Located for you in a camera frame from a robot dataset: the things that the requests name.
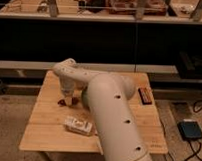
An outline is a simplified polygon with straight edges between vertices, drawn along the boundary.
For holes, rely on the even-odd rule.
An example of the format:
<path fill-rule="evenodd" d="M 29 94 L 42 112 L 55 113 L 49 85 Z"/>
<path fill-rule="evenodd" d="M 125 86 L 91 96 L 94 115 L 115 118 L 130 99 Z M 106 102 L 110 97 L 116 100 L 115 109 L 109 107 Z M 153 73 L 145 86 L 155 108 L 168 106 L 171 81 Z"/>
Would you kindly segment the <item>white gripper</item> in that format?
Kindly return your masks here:
<path fill-rule="evenodd" d="M 67 106 L 71 106 L 73 104 L 73 95 L 74 95 L 75 85 L 73 82 L 71 83 L 63 83 L 61 85 L 61 93 L 64 96 L 64 100 Z"/>

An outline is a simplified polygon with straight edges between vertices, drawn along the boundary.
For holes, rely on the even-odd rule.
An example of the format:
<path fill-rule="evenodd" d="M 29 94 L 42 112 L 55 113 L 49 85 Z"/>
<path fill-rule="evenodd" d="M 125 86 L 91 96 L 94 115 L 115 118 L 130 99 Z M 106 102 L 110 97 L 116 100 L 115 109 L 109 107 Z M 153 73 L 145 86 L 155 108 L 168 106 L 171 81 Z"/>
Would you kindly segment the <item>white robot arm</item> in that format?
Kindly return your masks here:
<path fill-rule="evenodd" d="M 55 63 L 65 96 L 73 94 L 74 82 L 86 86 L 86 98 L 106 161 L 153 161 L 141 137 L 128 101 L 135 93 L 129 76 L 79 68 L 74 59 Z"/>

